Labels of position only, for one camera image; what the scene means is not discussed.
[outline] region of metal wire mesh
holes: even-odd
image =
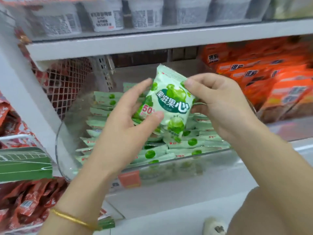
[[[32,70],[60,119],[63,119],[92,66],[88,58],[79,58],[60,60],[45,72],[33,64]]]

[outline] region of white sneaker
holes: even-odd
[[[227,225],[224,221],[215,217],[209,217],[204,221],[202,235],[226,235]]]

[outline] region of hand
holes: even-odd
[[[146,79],[123,94],[108,117],[88,162],[92,157],[93,162],[102,164],[104,169],[119,173],[135,159],[164,118],[164,113],[157,111],[137,126],[131,120],[141,105],[137,102],[139,95],[151,84],[152,79]]]
[[[194,75],[184,82],[191,94],[206,105],[193,106],[192,113],[208,116],[217,133],[231,143],[247,124],[259,124],[238,84],[214,73]]]

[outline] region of white plastic tub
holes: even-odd
[[[114,31],[124,28],[122,0],[90,0],[83,2],[94,31]]]
[[[213,0],[210,10],[215,21],[237,21],[245,18],[250,2],[251,0]]]
[[[211,0],[176,0],[177,24],[205,23]]]
[[[155,28],[162,25],[164,0],[128,0],[135,29]]]
[[[80,34],[81,26],[76,7],[70,2],[49,3],[29,7],[48,36]]]

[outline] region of fingernail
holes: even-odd
[[[155,113],[153,113],[153,115],[155,115],[156,117],[158,117],[160,120],[162,120],[164,118],[164,113],[163,111],[157,111]]]
[[[185,82],[184,82],[184,85],[186,87],[189,87],[189,86],[192,86],[192,84],[194,83],[194,80],[192,79],[187,79]]]

